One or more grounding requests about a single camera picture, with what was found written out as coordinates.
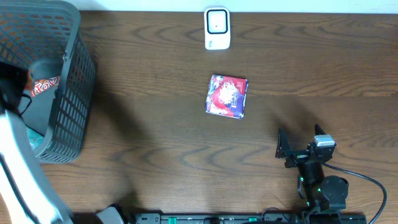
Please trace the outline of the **orange red snack bar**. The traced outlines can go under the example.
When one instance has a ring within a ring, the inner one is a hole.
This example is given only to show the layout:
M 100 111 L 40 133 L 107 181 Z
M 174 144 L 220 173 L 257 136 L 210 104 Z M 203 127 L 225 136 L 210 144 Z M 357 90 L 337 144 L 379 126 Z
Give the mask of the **orange red snack bar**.
M 51 88 L 58 86 L 59 82 L 60 82 L 60 76 L 49 79 L 37 80 L 34 82 L 34 86 L 32 91 L 30 92 L 30 95 L 32 97 L 35 97 Z

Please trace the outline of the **mint green wipes packet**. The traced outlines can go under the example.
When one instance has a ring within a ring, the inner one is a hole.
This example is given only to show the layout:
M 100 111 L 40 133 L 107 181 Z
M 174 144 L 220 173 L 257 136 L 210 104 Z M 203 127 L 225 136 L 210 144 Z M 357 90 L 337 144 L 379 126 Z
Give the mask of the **mint green wipes packet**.
M 43 145 L 44 136 L 28 126 L 26 128 L 27 128 L 27 136 L 32 150 L 42 149 L 44 146 Z

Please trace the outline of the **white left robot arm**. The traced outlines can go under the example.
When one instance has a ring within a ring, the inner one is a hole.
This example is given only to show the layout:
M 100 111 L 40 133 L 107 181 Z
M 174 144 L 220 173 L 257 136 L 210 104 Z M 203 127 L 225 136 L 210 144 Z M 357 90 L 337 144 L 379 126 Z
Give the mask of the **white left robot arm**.
M 28 76 L 23 68 L 1 63 L 1 196 L 13 223 L 71 223 L 72 211 L 34 156 L 18 110 Z

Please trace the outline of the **purple pink floral packet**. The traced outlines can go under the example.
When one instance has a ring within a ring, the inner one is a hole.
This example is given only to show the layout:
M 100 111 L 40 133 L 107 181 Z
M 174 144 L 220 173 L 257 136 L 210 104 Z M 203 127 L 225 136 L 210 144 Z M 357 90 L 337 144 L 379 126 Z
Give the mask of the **purple pink floral packet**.
M 212 75 L 208 85 L 205 111 L 209 114 L 242 119 L 246 103 L 248 80 Z

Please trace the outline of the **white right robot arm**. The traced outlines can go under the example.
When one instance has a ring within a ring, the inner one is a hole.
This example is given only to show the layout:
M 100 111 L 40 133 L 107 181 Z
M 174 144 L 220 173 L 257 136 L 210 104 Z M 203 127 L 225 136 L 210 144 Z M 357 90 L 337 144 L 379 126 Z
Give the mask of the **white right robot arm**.
M 335 175 L 326 176 L 322 165 L 332 158 L 336 143 L 320 125 L 306 149 L 293 150 L 284 130 L 278 130 L 275 157 L 285 159 L 286 168 L 297 168 L 298 191 L 307 201 L 307 208 L 298 215 L 302 223 L 341 223 L 340 210 L 346 208 L 348 181 Z

